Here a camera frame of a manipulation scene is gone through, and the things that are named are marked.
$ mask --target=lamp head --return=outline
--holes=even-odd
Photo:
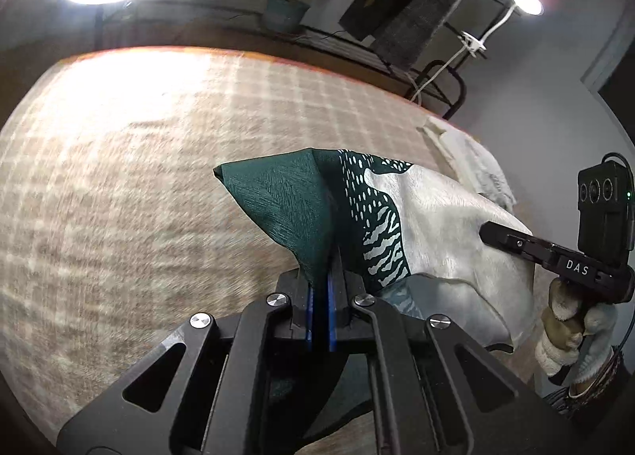
[[[544,12],[540,0],[514,0],[514,3],[527,14],[538,16]]]

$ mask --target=hand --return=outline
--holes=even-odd
[[[536,360],[548,376],[553,376],[563,365],[573,365],[578,360],[583,338],[593,335],[591,347],[573,380],[575,390],[583,391],[612,355],[617,309],[605,303],[586,309],[576,289],[558,278],[549,286],[548,304],[542,312],[545,331],[536,345]]]

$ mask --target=metal screw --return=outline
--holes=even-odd
[[[376,299],[369,293],[360,293],[359,295],[355,296],[354,301],[357,306],[366,307],[366,306],[374,305]]]
[[[195,313],[190,317],[190,326],[197,329],[204,328],[209,326],[213,320],[214,317],[205,312]]]
[[[267,304],[269,306],[282,306],[286,305],[289,298],[285,296],[283,293],[270,293],[267,296]]]
[[[430,317],[430,325],[433,328],[438,328],[439,330],[445,330],[445,328],[449,328],[452,321],[449,317],[442,315],[440,313],[436,313],[432,317]]]

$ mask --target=beige checkered blanket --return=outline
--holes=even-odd
[[[0,134],[0,369],[29,416],[54,440],[193,312],[240,311],[296,266],[214,166],[315,147],[445,170],[425,118],[259,54],[138,48],[51,68]]]

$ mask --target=plant pot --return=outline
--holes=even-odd
[[[297,0],[267,0],[262,24],[270,31],[292,34],[298,30],[308,10],[306,3]]]

